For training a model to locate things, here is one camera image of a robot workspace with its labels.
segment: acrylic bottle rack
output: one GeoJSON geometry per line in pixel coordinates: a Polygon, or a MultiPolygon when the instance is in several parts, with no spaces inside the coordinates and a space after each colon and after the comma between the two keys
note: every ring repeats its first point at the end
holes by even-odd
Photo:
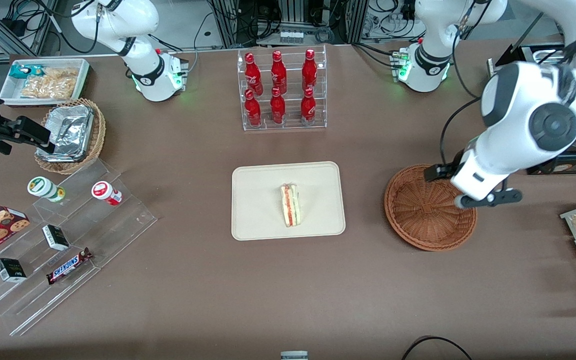
{"type": "Polygon", "coordinates": [[[151,227],[157,218],[124,186],[119,173],[101,160],[82,167],[61,184],[66,196],[53,203],[37,200],[25,214],[30,225],[0,245],[0,258],[17,259],[26,280],[18,284],[0,278],[0,317],[10,335],[23,335],[57,305],[98,273],[110,260],[151,227]],[[121,191],[119,205],[93,198],[90,189],[105,180],[121,191]],[[48,246],[42,228],[59,226],[70,247],[57,251],[48,246]],[[93,258],[48,284],[46,275],[88,248],[93,258]]]}
{"type": "Polygon", "coordinates": [[[273,66],[272,52],[265,48],[256,48],[252,50],[239,50],[237,53],[237,76],[239,84],[239,101],[241,103],[241,118],[244,130],[283,130],[283,129],[312,129],[325,128],[328,124],[327,112],[327,59],[325,46],[311,47],[280,47],[281,57],[286,66],[288,91],[283,94],[286,104],[286,116],[282,125],[277,125],[272,120],[270,109],[270,99],[272,98],[271,89],[273,82],[270,75],[270,68],[273,66]],[[313,125],[304,126],[302,124],[302,98],[304,90],[302,89],[302,66],[306,60],[306,50],[315,51],[315,63],[317,64],[317,84],[313,88],[313,98],[316,102],[315,120],[313,125]],[[248,88],[246,82],[246,62],[244,55],[246,53],[254,54],[254,62],[261,71],[261,82],[263,85],[263,94],[257,96],[256,100],[261,107],[261,126],[250,126],[246,116],[244,102],[244,91],[248,88]]]}

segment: wicker basket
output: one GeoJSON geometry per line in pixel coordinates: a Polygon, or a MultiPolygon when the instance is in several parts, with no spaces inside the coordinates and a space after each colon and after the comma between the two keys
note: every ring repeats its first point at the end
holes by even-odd
{"type": "Polygon", "coordinates": [[[409,166],[391,178],[383,199],[386,216],[397,234],[413,246],[453,250],[473,234],[477,210],[455,206],[461,192],[450,180],[426,182],[424,169],[429,166],[409,166]]]}
{"type": "MultiPolygon", "coordinates": [[[[106,121],[104,119],[104,114],[101,113],[99,107],[92,101],[86,98],[78,98],[77,100],[72,100],[64,102],[63,104],[57,105],[58,107],[74,107],[76,105],[86,105],[92,108],[94,111],[93,128],[91,130],[90,142],[88,144],[88,151],[86,157],[80,162],[47,162],[39,159],[37,155],[34,156],[37,164],[45,170],[51,173],[59,173],[62,175],[70,175],[77,171],[79,168],[84,166],[87,162],[96,159],[101,153],[101,148],[104,146],[104,137],[106,136],[106,121]]],[[[46,125],[48,120],[48,114],[43,117],[41,125],[46,125]]]]}

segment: brown tabletop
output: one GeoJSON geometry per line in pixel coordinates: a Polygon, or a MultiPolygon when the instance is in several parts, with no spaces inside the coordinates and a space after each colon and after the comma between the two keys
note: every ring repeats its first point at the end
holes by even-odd
{"type": "MultiPolygon", "coordinates": [[[[509,43],[459,45],[471,89],[509,43]]],[[[422,335],[477,360],[576,358],[576,248],[559,219],[576,208],[576,175],[513,175],[524,200],[480,209],[466,244],[413,248],[386,220],[384,189],[398,170],[439,161],[441,128],[468,95],[452,70],[416,93],[355,48],[327,54],[328,128],[276,134],[242,130],[236,51],[202,52],[187,91],[161,103],[135,91],[119,57],[89,57],[85,96],[107,121],[101,158],[160,221],[25,335],[0,322],[0,359],[398,359],[422,335]],[[340,168],[343,234],[233,239],[234,169],[319,161],[340,168]]],[[[449,157],[484,129],[478,111],[451,125],[449,157]]],[[[46,110],[2,112],[41,120],[46,110]]],[[[0,205],[29,207],[33,176],[64,178],[33,152],[0,155],[0,205]]],[[[461,358],[439,344],[413,355],[461,358]]]]}

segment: sandwich slice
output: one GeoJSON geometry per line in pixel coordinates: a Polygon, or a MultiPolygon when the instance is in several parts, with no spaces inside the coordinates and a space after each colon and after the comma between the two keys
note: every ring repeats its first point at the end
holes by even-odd
{"type": "Polygon", "coordinates": [[[299,208],[299,193],[297,185],[281,185],[281,204],[283,206],[283,219],[286,227],[297,226],[302,223],[302,212],[299,208]]]}

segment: red bottle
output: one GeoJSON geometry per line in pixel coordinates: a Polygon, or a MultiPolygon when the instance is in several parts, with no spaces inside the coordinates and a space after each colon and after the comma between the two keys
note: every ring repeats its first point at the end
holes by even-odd
{"type": "Polygon", "coordinates": [[[246,108],[246,116],[250,126],[258,128],[261,126],[261,107],[259,107],[259,102],[255,99],[255,94],[253,94],[251,89],[246,89],[244,95],[246,96],[244,107],[246,108]]]}
{"type": "Polygon", "coordinates": [[[254,91],[254,95],[261,96],[264,93],[264,86],[261,84],[261,71],[255,64],[255,56],[249,52],[244,57],[246,59],[246,82],[248,88],[254,91]]]}
{"type": "Polygon", "coordinates": [[[304,126],[311,126],[315,123],[315,99],[313,98],[313,88],[303,91],[301,100],[301,123],[304,126]]]}
{"type": "Polygon", "coordinates": [[[306,50],[306,61],[301,68],[301,88],[314,88],[317,84],[317,64],[315,63],[315,50],[306,50]]]}
{"type": "Polygon", "coordinates": [[[286,120],[286,101],[284,101],[282,92],[277,86],[272,88],[270,109],[272,109],[272,121],[277,125],[282,125],[286,120]]]}
{"type": "Polygon", "coordinates": [[[282,52],[279,50],[272,51],[272,86],[278,87],[281,94],[288,91],[288,78],[286,76],[286,65],[282,61],[282,52]]]}

